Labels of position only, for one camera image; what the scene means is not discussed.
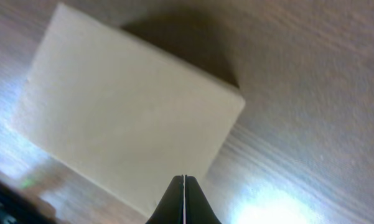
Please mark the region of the brown cardboard box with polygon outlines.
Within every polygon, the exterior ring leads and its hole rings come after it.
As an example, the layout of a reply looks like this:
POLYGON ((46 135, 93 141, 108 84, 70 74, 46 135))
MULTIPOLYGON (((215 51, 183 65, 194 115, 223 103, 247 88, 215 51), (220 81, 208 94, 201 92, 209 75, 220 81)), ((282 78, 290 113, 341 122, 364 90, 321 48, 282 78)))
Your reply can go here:
POLYGON ((11 127, 149 217, 174 176, 205 176, 244 107, 234 86, 60 3, 11 127))

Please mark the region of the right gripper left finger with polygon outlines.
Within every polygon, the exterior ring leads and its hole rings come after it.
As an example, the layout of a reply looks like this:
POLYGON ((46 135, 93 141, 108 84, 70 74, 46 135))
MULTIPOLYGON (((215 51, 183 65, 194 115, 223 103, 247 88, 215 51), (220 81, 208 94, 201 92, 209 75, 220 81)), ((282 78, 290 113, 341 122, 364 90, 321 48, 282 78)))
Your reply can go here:
POLYGON ((174 176, 146 224, 184 223, 184 176, 174 176))

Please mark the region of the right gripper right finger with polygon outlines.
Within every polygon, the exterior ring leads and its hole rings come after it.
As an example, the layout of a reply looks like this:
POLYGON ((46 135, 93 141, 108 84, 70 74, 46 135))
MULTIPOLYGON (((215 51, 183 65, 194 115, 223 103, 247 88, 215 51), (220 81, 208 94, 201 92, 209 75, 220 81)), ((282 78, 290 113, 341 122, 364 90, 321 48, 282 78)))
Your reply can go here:
POLYGON ((193 176, 185 176, 185 223, 221 224, 193 176))

